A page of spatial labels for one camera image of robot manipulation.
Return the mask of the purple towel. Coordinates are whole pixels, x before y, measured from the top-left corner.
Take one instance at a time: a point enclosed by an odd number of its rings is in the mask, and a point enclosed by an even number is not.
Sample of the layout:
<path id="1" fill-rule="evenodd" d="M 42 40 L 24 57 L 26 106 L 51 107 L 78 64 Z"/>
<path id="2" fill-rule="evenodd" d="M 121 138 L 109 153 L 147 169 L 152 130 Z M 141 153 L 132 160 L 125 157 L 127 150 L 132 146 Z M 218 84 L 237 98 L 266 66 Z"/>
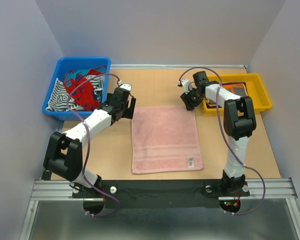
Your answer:
<path id="1" fill-rule="evenodd" d="M 206 102 L 207 106 L 210 108 L 215 108 L 216 107 L 215 101 L 216 101 L 217 97 L 218 97 L 219 107 L 221 107 L 221 108 L 224 107 L 224 103 L 227 100 L 239 100 L 241 97 L 244 97 L 244 96 L 239 96 L 239 95 L 233 94 L 232 92 L 230 92 L 224 88 L 224 86 L 226 86 L 226 85 L 237 84 L 237 83 L 244 84 L 243 82 L 230 82 L 230 83 L 223 84 L 221 86 L 218 94 L 217 94 L 217 90 L 218 90 L 220 84 L 215 83 L 215 84 L 211 84 L 211 85 L 207 86 L 205 88 L 205 102 Z"/>

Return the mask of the pink towel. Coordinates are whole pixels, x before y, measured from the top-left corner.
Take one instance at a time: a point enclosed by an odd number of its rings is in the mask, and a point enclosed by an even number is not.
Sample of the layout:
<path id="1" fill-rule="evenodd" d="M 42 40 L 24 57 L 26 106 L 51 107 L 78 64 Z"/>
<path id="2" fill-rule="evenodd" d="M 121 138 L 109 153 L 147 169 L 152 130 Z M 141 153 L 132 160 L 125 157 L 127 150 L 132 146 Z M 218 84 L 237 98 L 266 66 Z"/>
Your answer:
<path id="1" fill-rule="evenodd" d="M 204 168 L 195 114 L 182 106 L 136 108 L 131 140 L 133 174 Z"/>

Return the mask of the orange towel with grey spots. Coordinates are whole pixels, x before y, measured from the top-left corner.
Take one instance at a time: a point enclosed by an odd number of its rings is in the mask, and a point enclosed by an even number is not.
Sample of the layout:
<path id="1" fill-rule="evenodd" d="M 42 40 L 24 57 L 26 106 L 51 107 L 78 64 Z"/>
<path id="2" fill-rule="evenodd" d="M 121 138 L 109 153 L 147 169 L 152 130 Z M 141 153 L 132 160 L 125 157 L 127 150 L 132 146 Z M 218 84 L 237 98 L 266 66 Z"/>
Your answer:
<path id="1" fill-rule="evenodd" d="M 241 97 L 248 96 L 246 86 L 243 83 L 228 84 L 225 85 L 224 88 L 235 95 Z"/>

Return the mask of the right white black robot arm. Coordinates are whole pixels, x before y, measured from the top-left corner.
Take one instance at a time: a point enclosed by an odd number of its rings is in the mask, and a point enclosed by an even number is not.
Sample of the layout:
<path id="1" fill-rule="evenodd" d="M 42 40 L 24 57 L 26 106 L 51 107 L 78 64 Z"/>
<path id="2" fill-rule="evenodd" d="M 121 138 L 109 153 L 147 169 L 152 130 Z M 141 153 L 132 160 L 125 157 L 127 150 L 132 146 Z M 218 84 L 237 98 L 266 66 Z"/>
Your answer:
<path id="1" fill-rule="evenodd" d="M 225 89 L 221 82 L 210 81 L 203 71 L 193 74 L 193 82 L 179 77 L 177 85 L 184 93 L 180 96 L 188 111 L 193 111 L 204 99 L 215 103 L 221 135 L 228 148 L 225 168 L 218 191 L 232 195 L 245 185 L 246 149 L 257 127 L 253 100 Z"/>

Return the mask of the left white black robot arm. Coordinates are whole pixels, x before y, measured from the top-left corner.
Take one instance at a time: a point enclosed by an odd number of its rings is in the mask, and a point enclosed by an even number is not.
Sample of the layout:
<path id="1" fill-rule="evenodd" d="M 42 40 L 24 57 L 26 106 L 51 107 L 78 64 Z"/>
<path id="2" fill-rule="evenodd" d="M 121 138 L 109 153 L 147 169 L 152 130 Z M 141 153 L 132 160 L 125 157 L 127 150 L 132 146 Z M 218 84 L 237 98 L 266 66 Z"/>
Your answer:
<path id="1" fill-rule="evenodd" d="M 91 139 L 122 118 L 132 119 L 136 98 L 131 96 L 132 86 L 123 83 L 92 114 L 65 132 L 54 132 L 48 142 L 43 167 L 69 182 L 84 186 L 90 197 L 101 193 L 102 178 L 87 170 L 83 148 L 91 147 Z"/>

